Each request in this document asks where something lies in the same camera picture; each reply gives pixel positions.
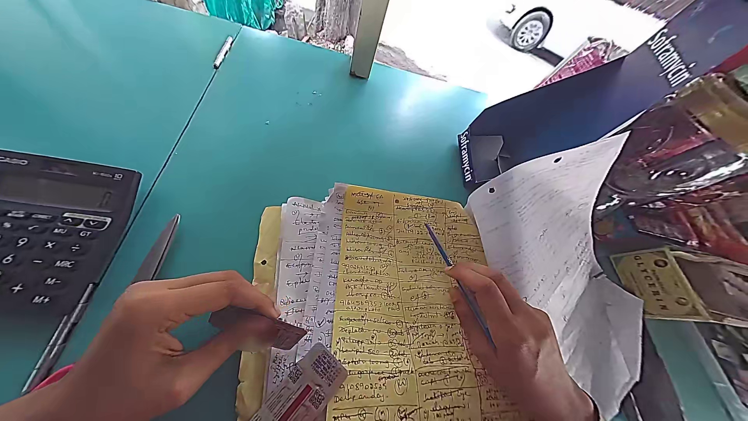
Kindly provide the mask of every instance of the calculator keypad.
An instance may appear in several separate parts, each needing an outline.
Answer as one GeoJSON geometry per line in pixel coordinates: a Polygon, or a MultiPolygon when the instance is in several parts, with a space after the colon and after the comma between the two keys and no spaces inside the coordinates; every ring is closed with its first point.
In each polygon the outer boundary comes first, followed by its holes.
{"type": "Polygon", "coordinates": [[[63,213],[0,212],[0,296],[26,307],[52,307],[75,294],[76,271],[111,219],[63,213]]]}

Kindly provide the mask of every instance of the card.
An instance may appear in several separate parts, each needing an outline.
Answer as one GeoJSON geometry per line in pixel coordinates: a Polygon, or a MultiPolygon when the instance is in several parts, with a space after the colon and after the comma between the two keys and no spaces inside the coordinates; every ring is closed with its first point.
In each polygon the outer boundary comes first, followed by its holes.
{"type": "MultiPolygon", "coordinates": [[[[239,307],[228,306],[225,309],[221,309],[217,312],[211,313],[208,322],[218,329],[223,330],[236,323],[236,321],[238,321],[240,318],[247,317],[269,318],[259,312],[256,312],[255,310],[240,309],[239,307]]],[[[286,323],[285,321],[276,318],[273,318],[271,320],[273,320],[275,326],[278,328],[278,337],[276,337],[275,341],[273,342],[273,348],[289,350],[293,348],[293,345],[296,345],[298,341],[300,341],[301,338],[304,337],[304,335],[307,334],[307,331],[301,327],[294,326],[293,324],[286,323]]],[[[249,349],[250,347],[250,345],[248,345],[247,347],[242,347],[242,351],[257,351],[257,349],[249,349]]]]}
{"type": "Polygon", "coordinates": [[[348,377],[348,371],[319,342],[291,366],[250,421],[314,421],[348,377]]]}

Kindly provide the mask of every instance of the calculator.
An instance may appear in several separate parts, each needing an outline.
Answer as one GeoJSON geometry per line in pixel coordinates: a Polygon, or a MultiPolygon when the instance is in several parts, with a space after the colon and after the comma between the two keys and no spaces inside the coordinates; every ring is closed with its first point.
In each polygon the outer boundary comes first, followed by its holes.
{"type": "Polygon", "coordinates": [[[0,151],[0,312],[66,315],[106,270],[141,174],[0,151]]]}

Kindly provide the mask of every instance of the car wheel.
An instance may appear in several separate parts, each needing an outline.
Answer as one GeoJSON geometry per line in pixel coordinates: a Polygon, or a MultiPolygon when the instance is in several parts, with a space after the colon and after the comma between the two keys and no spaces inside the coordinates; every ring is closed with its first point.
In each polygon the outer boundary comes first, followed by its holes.
{"type": "Polygon", "coordinates": [[[509,43],[513,48],[528,52],[540,45],[551,30],[551,17],[548,13],[537,11],[528,13],[512,28],[509,43]]]}

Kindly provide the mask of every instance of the white car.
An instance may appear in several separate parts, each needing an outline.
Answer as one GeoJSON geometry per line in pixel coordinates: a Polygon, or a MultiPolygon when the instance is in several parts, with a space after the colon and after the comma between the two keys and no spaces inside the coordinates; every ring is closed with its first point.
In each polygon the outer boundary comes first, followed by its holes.
{"type": "Polygon", "coordinates": [[[634,51],[665,21],[612,0],[505,0],[499,20],[511,30],[509,45],[536,47],[568,57],[588,37],[612,40],[634,51]]]}

